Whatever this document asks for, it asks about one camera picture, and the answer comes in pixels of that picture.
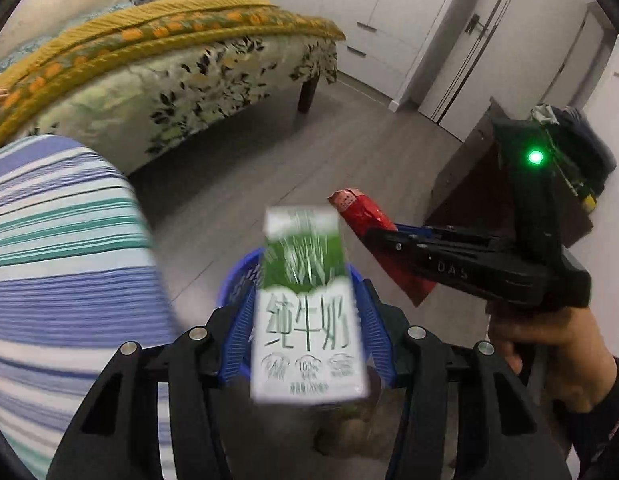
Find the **yellow blanket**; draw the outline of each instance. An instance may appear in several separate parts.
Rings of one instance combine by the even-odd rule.
[[[0,146],[38,111],[105,72],[145,57],[250,34],[310,34],[343,40],[329,20],[268,0],[159,0],[72,28],[0,75]]]

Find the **wooden bed leg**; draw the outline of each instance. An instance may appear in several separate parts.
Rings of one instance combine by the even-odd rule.
[[[306,114],[309,111],[319,79],[320,75],[317,75],[303,83],[303,88],[300,90],[300,99],[298,100],[298,111],[300,113]]]

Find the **green light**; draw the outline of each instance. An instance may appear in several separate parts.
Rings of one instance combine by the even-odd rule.
[[[543,153],[539,152],[539,150],[534,150],[533,152],[529,152],[527,158],[529,158],[532,164],[540,164],[543,161]]]

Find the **striped pants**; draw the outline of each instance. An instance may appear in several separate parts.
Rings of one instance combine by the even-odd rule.
[[[0,429],[39,479],[118,346],[173,341],[175,323],[131,186],[66,137],[0,150]],[[163,475],[175,478],[166,392]]]

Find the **green and white carton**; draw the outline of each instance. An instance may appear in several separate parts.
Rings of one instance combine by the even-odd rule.
[[[368,395],[338,219],[328,207],[266,211],[252,340],[256,402],[325,404]]]

